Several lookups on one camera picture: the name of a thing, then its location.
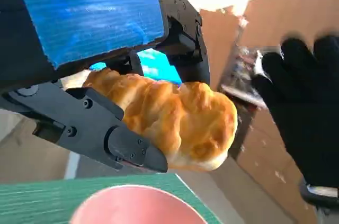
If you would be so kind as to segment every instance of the pink cup rim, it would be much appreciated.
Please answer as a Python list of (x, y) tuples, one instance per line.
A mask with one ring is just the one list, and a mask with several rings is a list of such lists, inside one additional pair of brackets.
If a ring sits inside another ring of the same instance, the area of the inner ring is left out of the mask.
[(96, 198), (97, 196), (99, 196), (100, 194), (103, 194), (105, 193), (106, 191), (109, 191), (111, 189), (117, 189), (117, 188), (122, 188), (122, 187), (134, 187), (134, 188), (144, 188), (144, 189), (151, 189), (151, 190), (154, 190), (154, 191), (159, 191), (161, 193), (164, 193), (168, 196), (171, 196), (172, 198), (175, 198), (177, 200), (179, 200), (180, 202), (184, 203), (186, 206), (188, 206), (193, 212), (195, 212), (199, 218), (205, 223), (207, 224), (207, 222), (205, 221), (205, 219), (197, 212), (196, 209), (194, 209), (193, 207), (191, 207), (189, 204), (187, 204), (185, 201), (183, 201), (182, 199), (178, 198), (177, 196), (173, 195), (173, 194), (170, 194), (169, 192), (167, 191), (163, 191), (159, 188), (156, 188), (156, 187), (152, 187), (152, 186), (148, 186), (148, 185), (139, 185), (139, 184), (123, 184), (123, 185), (116, 185), (116, 186), (112, 186), (112, 187), (107, 187), (107, 188), (104, 188), (104, 189), (101, 189), (97, 192), (95, 192), (93, 195), (91, 195), (90, 197), (88, 197), (87, 199), (85, 199), (85, 201), (83, 201), (80, 206), (75, 210), (75, 212), (73, 213), (71, 219), (70, 219), (70, 223), (73, 223), (74, 222), (74, 219), (76, 218), (77, 216), (77, 213), (78, 212), (81, 212), (81, 209), (85, 207), (86, 203), (92, 199), (92, 198)]

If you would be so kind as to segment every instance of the gloved hand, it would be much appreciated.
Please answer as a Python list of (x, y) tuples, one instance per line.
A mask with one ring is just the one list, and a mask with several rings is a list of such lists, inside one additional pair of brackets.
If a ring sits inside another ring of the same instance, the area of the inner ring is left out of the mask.
[(262, 60), (268, 78), (252, 84), (269, 108), (287, 152), (310, 185), (339, 187), (339, 38), (287, 39), (283, 57)]

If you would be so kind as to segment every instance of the pink bowl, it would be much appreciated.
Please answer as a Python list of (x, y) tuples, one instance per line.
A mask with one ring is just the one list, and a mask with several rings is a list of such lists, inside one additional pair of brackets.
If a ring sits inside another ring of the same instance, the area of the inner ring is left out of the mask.
[(206, 224), (187, 203), (168, 192), (141, 185), (96, 192), (73, 214), (71, 224)]

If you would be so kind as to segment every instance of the pastry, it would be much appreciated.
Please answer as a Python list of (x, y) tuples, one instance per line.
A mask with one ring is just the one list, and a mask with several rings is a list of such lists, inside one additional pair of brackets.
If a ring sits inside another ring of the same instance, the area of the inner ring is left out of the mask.
[(207, 84), (179, 87), (106, 68), (91, 72), (83, 86), (121, 107), (123, 122), (158, 147), (169, 168), (210, 171), (226, 159), (237, 129), (237, 110)]

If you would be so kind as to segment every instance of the black metal bracket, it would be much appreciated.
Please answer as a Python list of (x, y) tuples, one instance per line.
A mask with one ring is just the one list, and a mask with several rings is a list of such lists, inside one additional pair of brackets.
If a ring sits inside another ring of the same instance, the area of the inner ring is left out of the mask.
[(58, 82), (44, 83), (4, 94), (0, 107), (35, 119), (34, 135), (114, 169), (127, 164), (167, 171), (163, 153), (129, 130), (123, 111), (92, 88), (65, 92)]
[(155, 49), (167, 55), (183, 82), (210, 83), (207, 49), (202, 36), (202, 17), (188, 0), (163, 0), (168, 37)]

